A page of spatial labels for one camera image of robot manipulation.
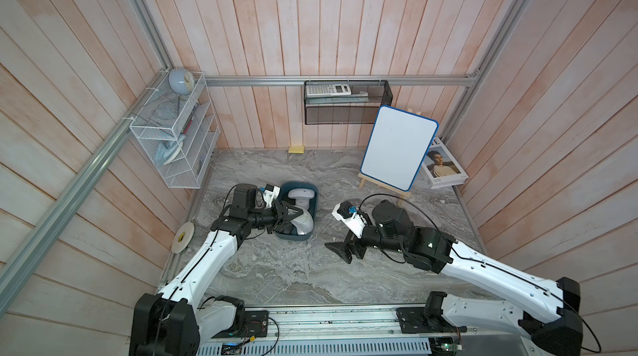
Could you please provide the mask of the white beige round mouse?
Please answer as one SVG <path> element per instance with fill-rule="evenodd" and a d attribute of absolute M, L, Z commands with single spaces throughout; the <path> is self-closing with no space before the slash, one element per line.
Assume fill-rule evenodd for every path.
<path fill-rule="evenodd" d="M 302 215 L 292 220 L 292 226 L 298 236 L 309 236 L 314 230 L 314 220 L 308 210 L 302 209 Z"/>

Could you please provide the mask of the teal plastic storage box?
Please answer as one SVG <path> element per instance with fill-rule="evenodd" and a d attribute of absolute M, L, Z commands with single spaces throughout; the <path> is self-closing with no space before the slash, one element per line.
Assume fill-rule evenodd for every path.
<path fill-rule="evenodd" d="M 312 190 L 314 190 L 316 192 L 316 196 L 309 202 L 295 202 L 293 199 L 290 199 L 288 197 L 288 193 L 290 191 L 292 191 L 295 188 L 310 188 Z M 313 220 L 315 218 L 315 214 L 317 211 L 317 203 L 318 203 L 318 196 L 319 196 L 319 191 L 318 188 L 313 185 L 312 183 L 309 182 L 301 182 L 301 181 L 288 181 L 286 183 L 284 183 L 281 187 L 280 187 L 281 191 L 279 196 L 277 197 L 277 199 L 279 199 L 280 201 L 286 201 L 294 206 L 298 206 L 302 209 L 308 210 L 310 212 L 310 214 L 313 217 Z M 306 241 L 310 238 L 310 236 L 312 234 L 310 234 L 309 236 L 298 236 L 295 228 L 292 228 L 292 231 L 289 231 L 289 233 L 275 233 L 275 235 L 280 238 L 280 239 L 284 239 L 287 241 Z"/>

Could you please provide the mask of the white slim mouse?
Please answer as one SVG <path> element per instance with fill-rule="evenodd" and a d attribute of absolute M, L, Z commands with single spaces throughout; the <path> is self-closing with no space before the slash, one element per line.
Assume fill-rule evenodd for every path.
<path fill-rule="evenodd" d="M 316 192 L 310 188 L 295 188 L 288 193 L 288 197 L 295 202 L 309 202 L 316 196 Z"/>

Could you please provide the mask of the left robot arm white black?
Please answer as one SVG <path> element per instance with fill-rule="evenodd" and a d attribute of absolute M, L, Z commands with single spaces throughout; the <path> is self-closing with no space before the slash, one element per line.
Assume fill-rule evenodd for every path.
<path fill-rule="evenodd" d="M 280 189 L 238 184 L 232 201 L 214 221 L 201 248 L 155 295 L 144 294 L 133 314 L 131 355 L 195 355 L 202 342 L 224 333 L 249 334 L 244 302 L 229 296 L 204 298 L 223 265 L 252 230 L 268 233 L 292 226 L 305 236 L 314 229 L 310 212 L 279 199 Z"/>

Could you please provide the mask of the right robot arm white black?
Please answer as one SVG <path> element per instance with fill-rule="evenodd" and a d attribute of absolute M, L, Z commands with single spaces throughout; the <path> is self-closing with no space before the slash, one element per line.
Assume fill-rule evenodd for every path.
<path fill-rule="evenodd" d="M 332 216 L 349 232 L 326 245 L 346 263 L 362 259 L 367 249 L 399 252 L 418 270 L 449 276 L 478 286 L 496 298 L 467 299 L 432 291 L 423 308 L 396 311 L 405 334 L 461 334 L 470 327 L 516 334 L 552 355 L 578 355 L 584 321 L 579 314 L 579 284 L 526 275 L 485 256 L 435 226 L 416 226 L 408 212 L 384 200 L 367 215 L 349 201 Z"/>

